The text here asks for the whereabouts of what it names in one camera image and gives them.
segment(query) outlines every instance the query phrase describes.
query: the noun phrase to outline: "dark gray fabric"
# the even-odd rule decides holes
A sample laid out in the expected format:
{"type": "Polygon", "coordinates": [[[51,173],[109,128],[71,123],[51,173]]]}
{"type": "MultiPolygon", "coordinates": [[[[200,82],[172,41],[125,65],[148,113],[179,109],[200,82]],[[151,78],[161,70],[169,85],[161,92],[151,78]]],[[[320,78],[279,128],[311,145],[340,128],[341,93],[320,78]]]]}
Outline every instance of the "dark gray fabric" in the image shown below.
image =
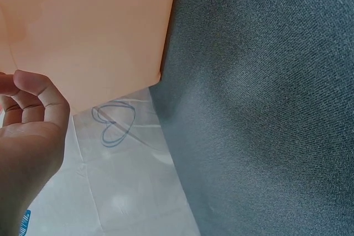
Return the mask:
{"type": "Polygon", "coordinates": [[[175,0],[151,89],[202,236],[354,235],[354,0],[175,0]]]}

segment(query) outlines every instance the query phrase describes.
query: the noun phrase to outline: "hand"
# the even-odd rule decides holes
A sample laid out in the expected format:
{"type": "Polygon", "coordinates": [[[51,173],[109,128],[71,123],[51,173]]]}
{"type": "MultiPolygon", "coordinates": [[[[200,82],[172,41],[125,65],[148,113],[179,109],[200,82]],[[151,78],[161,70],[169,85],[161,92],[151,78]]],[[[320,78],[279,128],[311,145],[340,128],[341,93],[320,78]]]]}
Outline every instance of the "hand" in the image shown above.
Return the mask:
{"type": "Polygon", "coordinates": [[[18,235],[22,216],[60,168],[70,107],[46,77],[0,75],[0,235],[18,235]]]}

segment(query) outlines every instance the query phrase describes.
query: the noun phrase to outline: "crease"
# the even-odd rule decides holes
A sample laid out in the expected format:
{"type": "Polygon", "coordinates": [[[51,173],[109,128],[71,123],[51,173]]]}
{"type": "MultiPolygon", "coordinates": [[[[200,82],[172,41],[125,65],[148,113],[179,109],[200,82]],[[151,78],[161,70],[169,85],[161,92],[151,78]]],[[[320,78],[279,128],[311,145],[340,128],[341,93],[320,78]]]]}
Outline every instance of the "crease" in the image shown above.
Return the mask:
{"type": "Polygon", "coordinates": [[[10,55],[11,55],[11,59],[15,65],[15,68],[18,69],[18,66],[17,66],[17,63],[16,63],[16,60],[15,60],[15,57],[13,55],[13,51],[12,51],[12,47],[11,47],[11,44],[10,44],[10,39],[9,39],[9,28],[8,28],[8,24],[6,22],[6,18],[5,18],[5,12],[4,12],[4,9],[3,7],[0,5],[0,12],[2,13],[3,15],[3,18],[4,18],[4,24],[5,24],[5,34],[6,34],[6,38],[7,38],[7,44],[9,46],[9,51],[10,51],[10,55]]]}

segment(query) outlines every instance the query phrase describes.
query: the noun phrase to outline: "finger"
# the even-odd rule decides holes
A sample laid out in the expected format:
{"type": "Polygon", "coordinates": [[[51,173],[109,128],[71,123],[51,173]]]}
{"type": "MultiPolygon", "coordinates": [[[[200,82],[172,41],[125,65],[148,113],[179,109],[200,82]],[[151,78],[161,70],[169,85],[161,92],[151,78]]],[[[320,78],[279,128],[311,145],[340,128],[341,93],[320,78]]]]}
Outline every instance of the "finger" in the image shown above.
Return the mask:
{"type": "Polygon", "coordinates": [[[3,121],[4,127],[14,123],[21,123],[22,121],[22,109],[13,99],[5,96],[10,96],[16,93],[18,90],[19,89],[13,82],[13,76],[5,75],[4,73],[0,72],[0,105],[5,112],[3,121]]]}
{"type": "Polygon", "coordinates": [[[44,106],[37,96],[19,90],[12,98],[23,110],[22,123],[42,122],[44,120],[44,106]]]}
{"type": "Polygon", "coordinates": [[[15,106],[15,103],[13,101],[10,101],[9,99],[6,100],[7,106],[4,106],[4,109],[8,109],[9,111],[11,111],[10,112],[11,116],[13,115],[13,113],[16,114],[15,120],[17,121],[17,123],[43,121],[44,106],[42,105],[38,97],[28,92],[22,91],[18,87],[16,87],[13,81],[13,75],[2,74],[1,79],[2,82],[0,83],[0,87],[1,86],[3,87],[2,88],[3,93],[0,92],[0,94],[11,96],[16,101],[16,103],[20,106],[20,108],[23,110],[23,112],[21,112],[22,118],[20,121],[18,121],[17,115],[20,113],[18,107],[15,106]]]}
{"type": "Polygon", "coordinates": [[[56,124],[63,133],[66,133],[70,107],[64,96],[48,77],[17,70],[13,81],[20,90],[39,98],[45,108],[45,122],[56,124]]]}
{"type": "Polygon", "coordinates": [[[0,95],[5,95],[11,97],[19,91],[13,81],[13,75],[0,75],[0,95]]]}
{"type": "Polygon", "coordinates": [[[3,121],[4,127],[22,122],[22,109],[11,97],[0,96],[0,105],[5,112],[3,121]]]}

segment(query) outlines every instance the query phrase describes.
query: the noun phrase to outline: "gray cloth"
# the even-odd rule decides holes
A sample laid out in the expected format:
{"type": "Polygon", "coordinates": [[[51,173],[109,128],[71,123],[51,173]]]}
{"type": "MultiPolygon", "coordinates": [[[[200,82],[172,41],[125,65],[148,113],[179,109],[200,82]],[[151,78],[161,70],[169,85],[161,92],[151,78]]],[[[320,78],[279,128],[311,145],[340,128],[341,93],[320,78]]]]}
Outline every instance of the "gray cloth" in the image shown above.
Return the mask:
{"type": "Polygon", "coordinates": [[[354,235],[354,0],[175,0],[155,109],[202,236],[354,235]]]}

